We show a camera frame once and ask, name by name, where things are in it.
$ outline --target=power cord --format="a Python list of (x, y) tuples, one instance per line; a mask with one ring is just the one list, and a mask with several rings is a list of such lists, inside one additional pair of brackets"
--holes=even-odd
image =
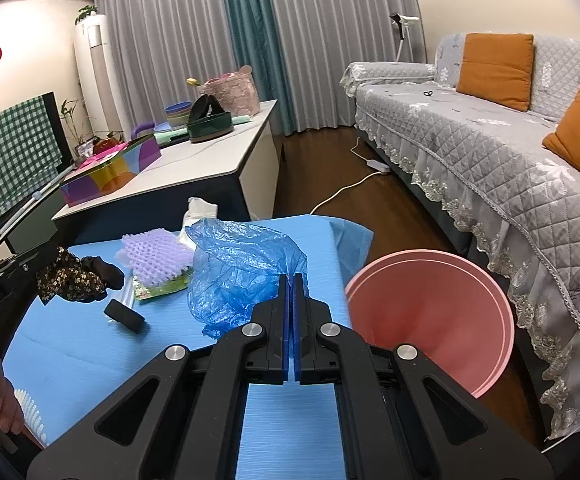
[(379, 162), (378, 160), (368, 160), (367, 158), (359, 155), (358, 153), (355, 152), (356, 148), (358, 148), (359, 146), (359, 137), (356, 137), (356, 144), (355, 147), (350, 149), (350, 151), (352, 153), (354, 153), (356, 156), (358, 156), (359, 158), (362, 158), (365, 161), (365, 164), (369, 167), (372, 168), (373, 170), (377, 170), (374, 173), (370, 173), (369, 175), (366, 175), (365, 177), (363, 177), (361, 180), (359, 180), (359, 182), (356, 182), (354, 184), (351, 184), (350, 186), (345, 186), (342, 187), (341, 189), (339, 189), (336, 193), (334, 193), (334, 195), (332, 195), (330, 198), (327, 198), (326, 200), (324, 200), (323, 202), (321, 202), (320, 204), (317, 204), (316, 206), (314, 206), (314, 209), (312, 209), (312, 211), (310, 211), (310, 214), (314, 214), (314, 212), (320, 208), (322, 205), (328, 203), (330, 200), (336, 198), (339, 193), (341, 193), (342, 191), (345, 191), (346, 189), (350, 189), (351, 187), (355, 187), (355, 186), (359, 186), (359, 184), (364, 183), (366, 180), (368, 180), (371, 176), (374, 175), (385, 175), (390, 173), (390, 167), (387, 166), (386, 164)]
[(364, 156), (359, 155), (358, 153), (355, 152), (356, 148), (359, 147), (359, 137), (356, 137), (356, 144), (354, 148), (350, 148), (350, 152), (354, 153), (356, 156), (358, 156), (358, 158), (362, 158), (364, 161), (368, 161)]

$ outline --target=sofa armrest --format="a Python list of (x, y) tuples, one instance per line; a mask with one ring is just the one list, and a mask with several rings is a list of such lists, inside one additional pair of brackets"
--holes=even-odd
[(348, 97), (355, 97), (359, 86), (423, 83), (432, 80), (435, 72), (435, 65), (426, 63), (396, 61), (350, 63), (343, 72), (339, 84), (345, 89)]

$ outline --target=gray curtain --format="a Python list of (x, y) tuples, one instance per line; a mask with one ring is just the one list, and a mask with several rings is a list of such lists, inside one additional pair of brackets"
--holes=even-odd
[[(397, 35), (389, 15), (419, 16), (417, 0), (272, 0), (285, 56), (298, 130), (353, 124), (355, 106), (339, 87), (353, 61), (395, 60)], [(420, 25), (410, 27), (412, 52), (425, 62)]]
[(135, 123), (196, 98), (185, 80), (237, 69), (223, 0), (94, 0), (108, 17), (122, 90)]

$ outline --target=rainbow gift box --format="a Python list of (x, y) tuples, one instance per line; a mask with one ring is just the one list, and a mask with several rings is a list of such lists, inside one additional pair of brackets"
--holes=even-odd
[(125, 186), (161, 156), (154, 135), (124, 142), (86, 160), (60, 186), (68, 206), (105, 196)]

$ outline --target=green bowl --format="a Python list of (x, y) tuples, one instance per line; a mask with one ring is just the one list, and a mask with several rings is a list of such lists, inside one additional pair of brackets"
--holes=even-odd
[(234, 126), (232, 126), (230, 112), (204, 117), (187, 125), (187, 133), (192, 143), (216, 139), (229, 134), (232, 130), (234, 130)]
[(189, 112), (186, 114), (181, 114), (181, 115), (167, 116), (167, 122), (173, 128), (175, 128), (177, 126), (185, 126), (187, 124), (187, 120), (189, 117), (190, 117)]

